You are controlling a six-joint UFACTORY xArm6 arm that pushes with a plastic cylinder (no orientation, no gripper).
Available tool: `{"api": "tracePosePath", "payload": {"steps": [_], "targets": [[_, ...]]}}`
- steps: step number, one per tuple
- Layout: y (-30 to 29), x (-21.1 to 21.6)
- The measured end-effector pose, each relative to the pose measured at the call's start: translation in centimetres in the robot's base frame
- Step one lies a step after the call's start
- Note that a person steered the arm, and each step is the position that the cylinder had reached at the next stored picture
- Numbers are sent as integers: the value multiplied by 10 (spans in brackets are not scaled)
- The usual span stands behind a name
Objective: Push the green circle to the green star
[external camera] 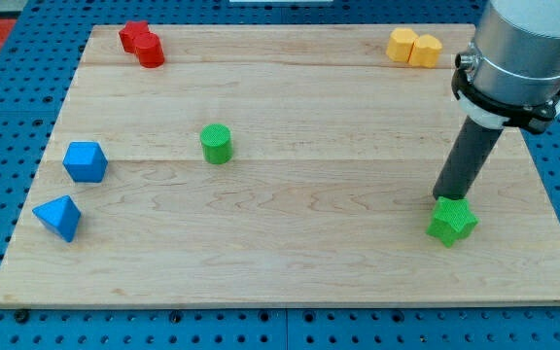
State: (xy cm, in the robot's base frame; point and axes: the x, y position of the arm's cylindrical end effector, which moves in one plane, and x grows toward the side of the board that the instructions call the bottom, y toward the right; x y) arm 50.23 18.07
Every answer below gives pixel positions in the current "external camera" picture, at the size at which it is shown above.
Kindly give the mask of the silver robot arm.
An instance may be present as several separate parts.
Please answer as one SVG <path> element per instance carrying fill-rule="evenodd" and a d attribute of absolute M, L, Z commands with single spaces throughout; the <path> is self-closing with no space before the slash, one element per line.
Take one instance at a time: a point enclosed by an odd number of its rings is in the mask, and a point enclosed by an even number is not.
<path fill-rule="evenodd" d="M 541 134 L 560 114 L 560 0 L 490 0 L 455 57 L 452 90 L 474 123 Z"/>

